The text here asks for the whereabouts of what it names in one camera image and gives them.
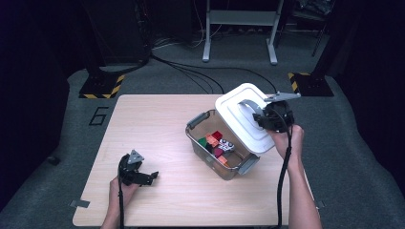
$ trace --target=gray plastic bin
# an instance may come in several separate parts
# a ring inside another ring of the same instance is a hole
[[[224,154],[227,162],[222,164],[213,154],[199,143],[207,134],[219,131],[223,138],[235,145],[235,151]],[[191,139],[194,153],[224,180],[231,180],[237,174],[246,174],[258,161],[259,157],[249,152],[242,142],[229,130],[215,110],[201,113],[187,123],[185,133]]]

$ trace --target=white lid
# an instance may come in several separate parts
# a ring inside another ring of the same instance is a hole
[[[254,110],[240,103],[248,99],[264,108],[267,104],[264,101],[265,98],[267,96],[255,85],[244,83],[219,97],[215,102],[215,109],[229,129],[251,153],[256,155],[271,149],[274,146],[274,141],[267,131],[253,119]]]

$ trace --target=black cable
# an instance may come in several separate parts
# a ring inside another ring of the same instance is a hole
[[[177,64],[177,63],[175,63],[175,62],[163,60],[163,59],[161,59],[161,58],[159,58],[159,57],[157,57],[157,56],[155,56],[155,55],[153,55],[153,54],[151,54],[151,58],[153,58],[153,59],[155,59],[155,60],[157,60],[157,61],[159,61],[159,62],[161,62],[161,63],[167,64],[167,65],[169,65],[169,66],[171,66],[171,67],[173,67],[173,65],[179,65],[179,66],[176,66],[176,67],[177,67],[177,68],[181,68],[181,69],[183,69],[183,70],[185,70],[185,71],[189,71],[189,72],[191,72],[191,73],[195,73],[195,74],[199,74],[199,75],[201,75],[201,76],[204,76],[204,77],[206,77],[206,78],[212,80],[215,84],[217,84],[217,85],[221,88],[221,92],[224,94],[224,88],[223,88],[223,86],[221,86],[220,83],[218,83],[215,79],[209,77],[209,76],[206,75],[206,74],[199,73],[199,72],[196,72],[196,71],[194,71],[194,70],[190,70],[190,69],[183,68],[183,67],[181,67],[181,64]]]
[[[198,83],[196,80],[194,80],[192,77],[190,77],[190,75],[188,75],[188,73],[186,73],[184,71],[184,69],[179,68],[179,67],[177,67],[175,65],[170,65],[169,64],[169,66],[176,69],[176,70],[178,70],[178,71],[180,71],[181,73],[183,73],[185,76],[187,76],[189,79],[191,79],[194,83],[196,83],[198,86],[200,86],[200,88],[202,88],[207,94],[209,94],[209,92],[200,83]],[[195,76],[195,77],[198,77],[200,80],[204,81],[208,85],[208,87],[210,87],[211,93],[214,93],[214,89],[212,88],[212,86],[206,80],[202,79],[201,77],[199,77],[199,76],[197,76],[195,74],[192,74],[192,75]]]
[[[284,157],[283,161],[283,166],[281,168],[280,176],[279,176],[279,181],[277,185],[277,215],[278,215],[278,222],[277,226],[271,227],[274,229],[280,229],[282,224],[283,224],[283,209],[282,209],[282,191],[283,191],[283,183],[284,183],[284,177],[286,175],[287,167],[288,167],[288,162],[289,162],[289,157],[291,156],[291,140],[292,140],[292,126],[291,126],[291,133],[288,131],[288,126],[285,122],[285,120],[275,112],[282,120],[284,126],[287,129],[287,136],[288,136],[288,146],[286,148],[286,155]]]
[[[160,38],[160,39],[157,39],[157,40],[155,40],[153,42],[153,47],[154,48],[159,48],[159,47],[162,47],[162,46],[165,46],[165,45],[169,45],[169,44],[171,44],[170,43],[171,40],[174,40],[175,42],[177,42],[176,39],[172,38],[172,37]]]
[[[163,59],[161,59],[161,58],[159,58],[159,57],[157,57],[157,56],[155,56],[155,55],[153,55],[153,54],[151,54],[151,57],[152,57],[152,58],[154,58],[154,59],[156,59],[156,60],[158,60],[158,61],[164,61],[164,62],[166,62],[166,63],[170,63],[170,64],[174,64],[174,65],[180,65],[180,66],[184,66],[184,67],[188,67],[188,68],[196,68],[196,69],[214,69],[214,70],[240,70],[240,71],[246,71],[246,72],[249,72],[249,73],[256,74],[257,76],[259,76],[259,77],[263,78],[263,79],[264,79],[266,82],[268,82],[268,83],[271,85],[271,87],[272,87],[272,88],[273,88],[273,90],[274,90],[274,93],[275,93],[275,94],[277,94],[277,93],[278,93],[278,91],[277,91],[276,87],[274,86],[274,84],[273,84],[273,83],[271,83],[271,81],[270,81],[270,80],[268,80],[267,78],[265,78],[265,77],[264,77],[264,76],[262,76],[261,74],[256,73],[256,72],[254,72],[254,71],[252,71],[252,70],[249,70],[249,69],[237,68],[237,67],[201,67],[201,66],[186,65],[186,64],[181,64],[181,63],[176,63],[176,62],[168,61],[168,60],[163,60]]]
[[[119,196],[119,228],[124,229],[124,197],[122,194],[122,180],[118,172],[118,196]]]
[[[108,74],[126,74],[126,73],[130,73],[133,72],[137,69],[142,68],[143,66],[145,66],[146,61],[142,61],[140,63],[138,63],[136,66],[128,68],[128,69],[124,69],[124,70],[118,70],[118,71],[113,71],[113,72],[107,72],[107,71],[103,71],[104,73]]]

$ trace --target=bin handle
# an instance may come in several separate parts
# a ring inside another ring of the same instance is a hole
[[[260,157],[251,154],[251,157],[247,160],[247,162],[242,165],[241,168],[239,168],[238,173],[240,175],[245,175],[247,172],[250,171],[251,168],[253,168],[253,165],[255,165],[259,161]]]
[[[193,130],[198,124],[208,119],[210,116],[211,116],[210,111],[197,115],[187,123],[187,128]]]

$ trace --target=tabletop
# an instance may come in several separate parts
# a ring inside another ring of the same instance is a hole
[[[283,160],[275,148],[245,175],[221,179],[193,152],[188,121],[214,109],[220,94],[126,94],[119,97],[100,144],[76,226],[99,226],[108,207],[109,181],[120,159],[136,150],[139,169],[159,171],[125,209],[126,226],[261,226],[277,224],[277,184]],[[283,224],[288,224],[289,181],[283,187]]]

